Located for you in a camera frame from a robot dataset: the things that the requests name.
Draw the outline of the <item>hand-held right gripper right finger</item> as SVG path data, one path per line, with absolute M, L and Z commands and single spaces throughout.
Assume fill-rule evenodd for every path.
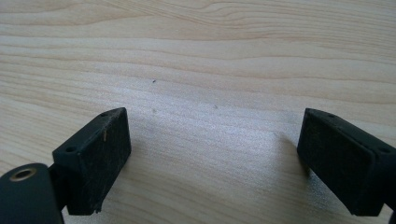
M 300 159 L 355 216 L 396 212 L 396 147 L 334 114 L 307 108 Z

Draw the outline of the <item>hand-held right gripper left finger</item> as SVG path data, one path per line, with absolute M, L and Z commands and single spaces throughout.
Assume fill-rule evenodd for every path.
M 106 111 L 52 152 L 58 207 L 72 216 L 98 213 L 132 152 L 127 110 Z

